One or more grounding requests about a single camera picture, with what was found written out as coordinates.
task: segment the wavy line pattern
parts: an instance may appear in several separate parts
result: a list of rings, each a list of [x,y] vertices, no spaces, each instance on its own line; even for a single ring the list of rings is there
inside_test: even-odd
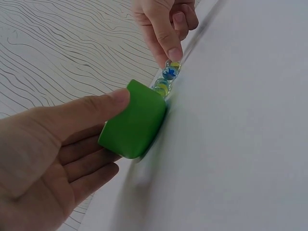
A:
[[[129,0],[0,0],[0,118],[125,87],[158,66]],[[76,231],[91,197],[60,231]]]

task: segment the white surface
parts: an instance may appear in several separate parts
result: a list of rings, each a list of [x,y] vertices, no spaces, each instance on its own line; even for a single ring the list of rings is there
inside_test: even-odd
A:
[[[307,230],[307,9],[229,1],[183,66],[156,144],[126,179],[123,160],[81,230]]]

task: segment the green block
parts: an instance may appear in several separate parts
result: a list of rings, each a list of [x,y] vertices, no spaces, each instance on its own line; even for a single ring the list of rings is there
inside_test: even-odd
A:
[[[165,116],[166,102],[158,93],[132,80],[127,86],[130,103],[109,120],[98,144],[110,151],[134,159],[142,156],[155,138]]]

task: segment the knuckle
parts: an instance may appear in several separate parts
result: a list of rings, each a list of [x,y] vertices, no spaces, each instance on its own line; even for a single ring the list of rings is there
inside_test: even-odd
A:
[[[158,32],[156,38],[159,43],[166,43],[171,40],[171,35],[166,32]]]
[[[103,106],[98,96],[83,97],[82,102],[83,105],[85,106],[85,109],[93,113],[100,111]]]
[[[143,13],[133,12],[135,21],[140,25],[148,25],[148,19]]]

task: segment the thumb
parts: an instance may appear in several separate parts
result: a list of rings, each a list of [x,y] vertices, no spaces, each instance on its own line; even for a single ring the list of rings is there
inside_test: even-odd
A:
[[[72,134],[104,124],[129,103],[129,91],[120,89],[103,96],[88,96],[50,108],[29,112],[59,142]]]
[[[151,21],[157,41],[168,58],[173,62],[180,61],[183,51],[180,39],[170,23],[169,10],[163,7],[159,10],[152,8],[146,16]]]

